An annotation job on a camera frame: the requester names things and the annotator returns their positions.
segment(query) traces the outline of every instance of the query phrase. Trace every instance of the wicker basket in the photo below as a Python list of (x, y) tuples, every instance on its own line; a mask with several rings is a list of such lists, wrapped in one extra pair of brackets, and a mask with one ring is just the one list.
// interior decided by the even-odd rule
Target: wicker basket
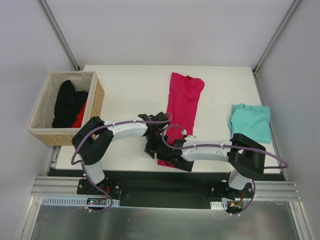
[(70, 80), (76, 91), (87, 91), (84, 116), (81, 126), (100, 116), (105, 91), (94, 71), (52, 72), (38, 100), (28, 130), (49, 146), (71, 146), (72, 138), (80, 128), (53, 128), (55, 104), (61, 84)]

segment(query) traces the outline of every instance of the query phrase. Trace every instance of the teal cloth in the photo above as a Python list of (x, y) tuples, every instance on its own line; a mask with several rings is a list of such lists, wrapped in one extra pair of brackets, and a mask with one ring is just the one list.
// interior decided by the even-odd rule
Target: teal cloth
[(269, 121), (270, 107), (249, 106), (241, 103), (232, 105), (232, 115), (228, 127), (231, 130), (231, 137), (239, 133), (256, 142), (270, 144)]

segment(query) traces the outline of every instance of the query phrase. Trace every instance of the folded red garment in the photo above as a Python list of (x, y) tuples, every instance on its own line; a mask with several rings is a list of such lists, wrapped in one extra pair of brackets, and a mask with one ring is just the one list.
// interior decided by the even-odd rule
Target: folded red garment
[(79, 114), (76, 116), (76, 120), (72, 125), (72, 128), (81, 128), (82, 120), (84, 119), (87, 100), (85, 100)]
[[(205, 83), (200, 78), (184, 76), (176, 72), (171, 74), (166, 112), (172, 114), (170, 124), (183, 127), (188, 135), (193, 134), (198, 101), (204, 87)], [(176, 139), (181, 139), (183, 135), (178, 127), (172, 127), (166, 132), (166, 136), (168, 136), (168, 143), (172, 144)], [(158, 165), (173, 167), (166, 165), (160, 159)]]

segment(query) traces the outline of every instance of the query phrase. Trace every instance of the white vent strip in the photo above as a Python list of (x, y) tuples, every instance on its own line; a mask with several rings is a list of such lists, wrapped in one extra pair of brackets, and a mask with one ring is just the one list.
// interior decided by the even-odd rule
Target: white vent strip
[(211, 201), (210, 207), (211, 210), (227, 210), (228, 204), (226, 201)]
[[(73, 206), (73, 207), (86, 207), (88, 197), (72, 197), (72, 196), (44, 196), (42, 205), (47, 206)], [(101, 205), (95, 207), (109, 206), (110, 199), (102, 200)], [(113, 207), (120, 207), (120, 200), (112, 200)]]

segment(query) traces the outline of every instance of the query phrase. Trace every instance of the white wall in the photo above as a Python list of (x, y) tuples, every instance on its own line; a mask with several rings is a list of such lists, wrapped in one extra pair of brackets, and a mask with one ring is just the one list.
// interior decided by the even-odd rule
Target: white wall
[(280, 154), (320, 238), (320, 1), (304, 0), (258, 72)]
[(36, 0), (0, 1), (0, 239), (15, 238), (51, 149), (27, 127), (50, 71), (72, 71)]
[(251, 66), (292, 0), (47, 0), (85, 64)]

